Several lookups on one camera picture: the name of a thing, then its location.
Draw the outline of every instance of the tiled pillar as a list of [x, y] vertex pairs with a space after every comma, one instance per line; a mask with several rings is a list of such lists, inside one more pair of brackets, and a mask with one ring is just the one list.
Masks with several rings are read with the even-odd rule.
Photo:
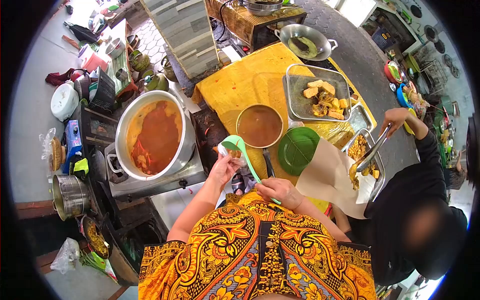
[[218, 65], [204, 0], [140, 0], [189, 78]]

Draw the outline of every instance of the green leaf plate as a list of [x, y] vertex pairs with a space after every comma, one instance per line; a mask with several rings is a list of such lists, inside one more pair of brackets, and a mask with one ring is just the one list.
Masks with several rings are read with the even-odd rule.
[[288, 174], [299, 176], [315, 154], [320, 136], [308, 127], [289, 129], [280, 140], [278, 161]]

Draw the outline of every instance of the black hijab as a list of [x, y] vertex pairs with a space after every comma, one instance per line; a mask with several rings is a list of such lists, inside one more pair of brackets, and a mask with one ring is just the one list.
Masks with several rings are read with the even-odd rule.
[[[416, 164], [388, 182], [370, 208], [373, 226], [372, 269], [375, 282], [387, 286], [407, 278], [414, 269], [428, 279], [438, 279], [450, 268], [463, 245], [467, 221], [463, 212], [449, 208], [441, 167]], [[421, 249], [404, 247], [408, 218], [427, 205], [440, 212], [439, 226]]]

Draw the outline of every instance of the green ladle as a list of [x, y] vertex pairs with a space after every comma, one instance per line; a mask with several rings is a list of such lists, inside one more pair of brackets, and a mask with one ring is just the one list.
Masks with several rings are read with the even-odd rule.
[[[247, 149], [245, 148], [245, 142], [241, 137], [239, 137], [238, 135], [229, 135], [221, 142], [221, 144], [226, 149], [242, 152], [243, 156], [245, 156], [245, 159], [247, 160], [247, 165], [248, 168], [250, 168], [250, 172], [252, 172], [253, 178], [255, 178], [258, 183], [262, 183], [260, 177], [258, 177], [257, 173], [255, 173], [255, 170], [252, 167], [252, 163], [250, 162], [250, 159], [247, 155]], [[277, 204], [282, 204], [277, 199], [272, 198], [272, 200]]]

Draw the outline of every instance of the stove knob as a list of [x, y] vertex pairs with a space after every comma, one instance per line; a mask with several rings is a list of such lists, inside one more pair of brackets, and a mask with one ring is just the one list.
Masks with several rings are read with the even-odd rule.
[[179, 181], [180, 187], [184, 190], [187, 188], [187, 184], [188, 184], [188, 182], [185, 179], [182, 179], [182, 180]]

